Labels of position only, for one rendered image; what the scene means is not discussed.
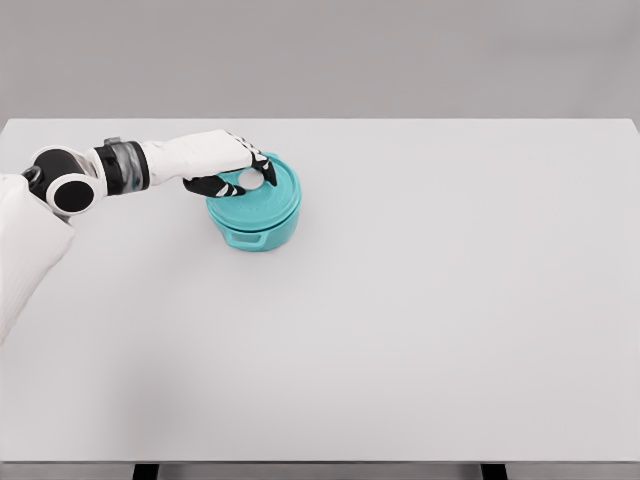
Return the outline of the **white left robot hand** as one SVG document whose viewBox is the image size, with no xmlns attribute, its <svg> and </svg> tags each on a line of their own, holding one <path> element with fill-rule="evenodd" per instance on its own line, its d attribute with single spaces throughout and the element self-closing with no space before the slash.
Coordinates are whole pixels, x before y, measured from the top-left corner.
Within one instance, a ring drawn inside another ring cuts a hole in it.
<svg viewBox="0 0 640 480">
<path fill-rule="evenodd" d="M 210 198 L 243 196 L 246 190 L 221 173 L 252 168 L 277 185 L 271 159 L 244 138 L 224 130 L 192 134 L 170 142 L 178 176 L 187 191 Z"/>
</svg>

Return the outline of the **teal pot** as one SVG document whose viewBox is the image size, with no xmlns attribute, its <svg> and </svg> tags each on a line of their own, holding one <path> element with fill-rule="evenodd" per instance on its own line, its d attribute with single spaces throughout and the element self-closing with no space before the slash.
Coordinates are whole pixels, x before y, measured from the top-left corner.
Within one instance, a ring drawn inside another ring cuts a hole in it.
<svg viewBox="0 0 640 480">
<path fill-rule="evenodd" d="M 214 224 L 223 240 L 232 248 L 248 252 L 266 252 L 285 244 L 293 236 L 299 218 L 301 202 L 296 211 L 281 223 L 261 231 L 240 231 L 225 225 Z"/>
</svg>

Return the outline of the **teal pot lid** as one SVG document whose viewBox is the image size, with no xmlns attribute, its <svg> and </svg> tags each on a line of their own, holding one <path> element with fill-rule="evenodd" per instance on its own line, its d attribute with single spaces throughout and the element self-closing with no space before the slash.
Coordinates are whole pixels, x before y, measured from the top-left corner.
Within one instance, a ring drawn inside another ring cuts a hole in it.
<svg viewBox="0 0 640 480">
<path fill-rule="evenodd" d="M 301 202 L 301 185 L 294 170 L 275 153 L 265 152 L 277 177 L 277 185 L 267 181 L 236 197 L 206 198 L 211 218 L 220 225 L 240 231 L 271 228 L 293 214 Z"/>
</svg>

